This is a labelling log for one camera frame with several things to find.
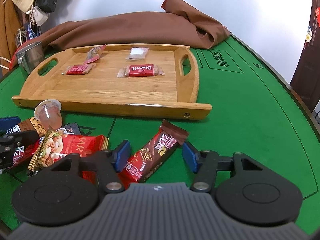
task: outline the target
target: silver bolt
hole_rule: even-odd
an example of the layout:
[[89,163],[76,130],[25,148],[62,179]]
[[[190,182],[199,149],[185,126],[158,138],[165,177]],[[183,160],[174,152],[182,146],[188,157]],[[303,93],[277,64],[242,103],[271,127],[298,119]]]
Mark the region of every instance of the silver bolt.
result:
[[106,187],[107,187],[108,190],[114,191],[114,190],[121,189],[122,185],[119,182],[110,182],[110,183],[107,184]]
[[197,190],[206,190],[209,188],[209,184],[205,182],[196,182],[193,187]]

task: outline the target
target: metal cup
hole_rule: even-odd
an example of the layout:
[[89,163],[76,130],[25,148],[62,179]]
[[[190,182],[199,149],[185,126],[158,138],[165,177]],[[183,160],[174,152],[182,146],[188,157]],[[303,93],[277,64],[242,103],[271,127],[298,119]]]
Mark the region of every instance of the metal cup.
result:
[[44,61],[41,41],[34,42],[20,49],[16,54],[18,64],[25,79]]

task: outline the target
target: bamboo serving tray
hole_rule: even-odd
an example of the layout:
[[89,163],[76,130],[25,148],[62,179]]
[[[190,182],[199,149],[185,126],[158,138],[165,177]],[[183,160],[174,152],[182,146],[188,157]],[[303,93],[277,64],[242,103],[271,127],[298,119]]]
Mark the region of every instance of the bamboo serving tray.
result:
[[[12,97],[14,103],[35,108],[43,100],[57,99],[64,111],[193,120],[203,119],[211,111],[210,104],[196,103],[199,69],[190,47],[107,45],[88,74],[62,75],[68,66],[83,64],[93,47],[67,49],[43,61],[28,76],[20,95]],[[126,60],[133,47],[149,48],[146,59]],[[186,58],[190,60],[191,70],[184,75],[182,62]],[[40,76],[52,60],[57,65]],[[119,69],[138,64],[157,64],[165,76],[117,78]]]

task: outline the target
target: green felt tabletop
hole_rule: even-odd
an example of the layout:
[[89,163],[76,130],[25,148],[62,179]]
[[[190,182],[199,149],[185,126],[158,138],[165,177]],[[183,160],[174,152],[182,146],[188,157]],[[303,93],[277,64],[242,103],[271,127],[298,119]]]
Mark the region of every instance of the green felt tabletop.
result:
[[[304,201],[297,225],[307,233],[320,226],[320,143],[305,113],[275,78],[268,66],[234,37],[212,49],[192,49],[196,56],[200,86],[197,102],[210,103],[212,111],[201,121],[169,120],[190,132],[188,140],[198,149],[211,149],[231,156],[244,152],[296,184]],[[23,85],[20,69],[0,83],[0,116],[33,116],[32,109],[12,102]],[[128,139],[133,153],[157,132],[161,119],[102,116],[63,112],[64,123],[77,122],[85,132],[104,134],[110,148]],[[148,183],[183,181],[189,186],[192,174],[178,148]],[[229,177],[219,172],[217,184]],[[0,219],[11,229],[18,226],[10,198],[27,179],[25,165],[0,175]]]

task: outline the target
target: brown cloth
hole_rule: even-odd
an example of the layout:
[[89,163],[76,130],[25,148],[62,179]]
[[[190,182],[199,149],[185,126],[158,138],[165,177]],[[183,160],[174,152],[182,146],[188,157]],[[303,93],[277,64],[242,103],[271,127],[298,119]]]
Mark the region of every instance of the brown cloth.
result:
[[183,0],[165,0],[166,12],[134,12],[104,18],[65,22],[26,42],[41,41],[65,50],[74,47],[118,43],[159,43],[209,49],[230,32],[217,20]]
[[[17,50],[15,38],[22,23],[12,0],[7,0],[5,4],[2,4],[4,1],[0,0],[0,56],[11,60]],[[10,63],[1,59],[1,65],[9,67]],[[8,72],[4,68],[0,68],[1,70],[3,74]]]

